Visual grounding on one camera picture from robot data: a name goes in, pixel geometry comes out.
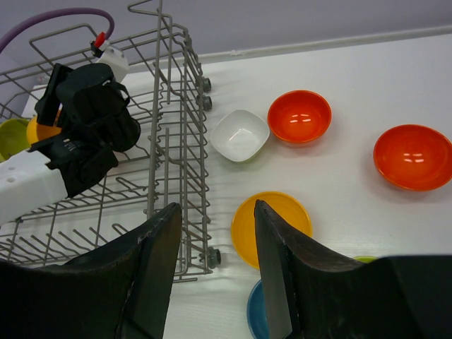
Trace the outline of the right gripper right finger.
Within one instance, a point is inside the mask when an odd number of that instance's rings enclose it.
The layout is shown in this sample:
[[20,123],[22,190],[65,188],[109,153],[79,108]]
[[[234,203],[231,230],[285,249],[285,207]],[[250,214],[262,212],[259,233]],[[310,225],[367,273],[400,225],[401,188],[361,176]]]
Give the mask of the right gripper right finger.
[[451,257],[362,263],[296,230],[265,201],[254,208],[271,338],[450,338]]

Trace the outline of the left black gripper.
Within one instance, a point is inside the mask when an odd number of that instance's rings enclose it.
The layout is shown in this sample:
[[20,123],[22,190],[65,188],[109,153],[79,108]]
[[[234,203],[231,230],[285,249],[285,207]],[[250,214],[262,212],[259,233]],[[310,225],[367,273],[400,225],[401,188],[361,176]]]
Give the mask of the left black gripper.
[[60,104],[71,124],[90,124],[128,112],[125,87],[116,82],[106,64],[89,64],[75,70],[55,64],[44,95],[35,104],[37,123],[53,126]]

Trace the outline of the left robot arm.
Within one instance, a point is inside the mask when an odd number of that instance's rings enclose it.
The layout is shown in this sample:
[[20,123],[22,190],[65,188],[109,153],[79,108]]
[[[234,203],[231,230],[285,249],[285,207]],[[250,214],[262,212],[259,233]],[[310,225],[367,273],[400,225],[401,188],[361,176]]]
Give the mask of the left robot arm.
[[73,198],[98,184],[130,150],[141,127],[129,93],[106,64],[56,64],[35,105],[37,121],[61,131],[1,163],[1,223]]

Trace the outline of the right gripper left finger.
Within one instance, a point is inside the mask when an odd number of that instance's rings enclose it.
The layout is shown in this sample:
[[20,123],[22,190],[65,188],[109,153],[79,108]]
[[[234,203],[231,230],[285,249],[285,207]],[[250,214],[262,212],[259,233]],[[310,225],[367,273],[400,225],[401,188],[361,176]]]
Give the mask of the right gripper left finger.
[[161,338],[182,233],[171,203],[62,265],[1,262],[2,338]]

